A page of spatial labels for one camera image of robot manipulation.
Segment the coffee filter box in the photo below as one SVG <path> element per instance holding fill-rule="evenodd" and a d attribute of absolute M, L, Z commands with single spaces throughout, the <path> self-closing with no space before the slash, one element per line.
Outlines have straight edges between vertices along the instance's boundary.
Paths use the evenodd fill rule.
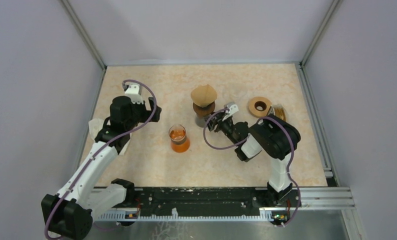
<path fill-rule="evenodd" d="M 277 118 L 287 121 L 287 112 L 281 104 L 272 104 L 269 108 L 268 115 L 274 115 Z"/>

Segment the brown paper coffee filter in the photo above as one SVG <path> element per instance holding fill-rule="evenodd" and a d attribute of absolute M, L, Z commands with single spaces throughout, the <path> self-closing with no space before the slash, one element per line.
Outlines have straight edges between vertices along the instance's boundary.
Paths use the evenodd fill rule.
<path fill-rule="evenodd" d="M 209 84 L 199 85 L 190 93 L 193 103 L 199 107 L 207 107 L 218 97 L 216 90 Z"/>

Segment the orange glass flask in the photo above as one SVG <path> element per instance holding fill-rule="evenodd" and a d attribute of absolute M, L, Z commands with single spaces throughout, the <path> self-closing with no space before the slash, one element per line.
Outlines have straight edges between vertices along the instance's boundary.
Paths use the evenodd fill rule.
<path fill-rule="evenodd" d="M 190 148 L 187 131 L 181 124 L 174 124 L 168 131 L 170 146 L 176 153 L 184 153 Z"/>

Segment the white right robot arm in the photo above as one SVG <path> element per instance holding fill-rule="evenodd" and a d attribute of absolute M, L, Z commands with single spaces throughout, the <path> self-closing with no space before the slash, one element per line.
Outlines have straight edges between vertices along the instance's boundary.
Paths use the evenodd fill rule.
<path fill-rule="evenodd" d="M 222 132 L 232 142 L 228 147 L 213 148 L 234 148 L 236 156 L 243 162 L 265 152 L 271 161 L 267 198 L 272 205 L 281 206 L 293 188 L 290 167 L 301 141 L 299 131 L 273 114 L 259 118 L 252 126 L 246 121 L 234 123 L 231 116 L 225 116 L 223 112 L 215 112 L 206 119 L 205 126 L 210 132 Z"/>

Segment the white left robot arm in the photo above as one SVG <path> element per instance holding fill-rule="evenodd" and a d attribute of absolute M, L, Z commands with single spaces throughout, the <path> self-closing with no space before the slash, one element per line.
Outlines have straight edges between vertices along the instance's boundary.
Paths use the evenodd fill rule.
<path fill-rule="evenodd" d="M 156 97 L 152 95 L 148 101 L 150 110 L 138 93 L 113 99 L 110 124 L 99 131 L 84 162 L 56 194 L 47 194 L 41 201 L 47 240 L 53 239 L 50 233 L 57 234 L 57 240 L 83 240 L 102 214 L 119 204 L 130 207 L 136 202 L 135 185 L 127 180 L 117 178 L 100 193 L 92 191 L 109 164 L 129 144 L 131 134 L 160 120 L 162 109 Z"/>

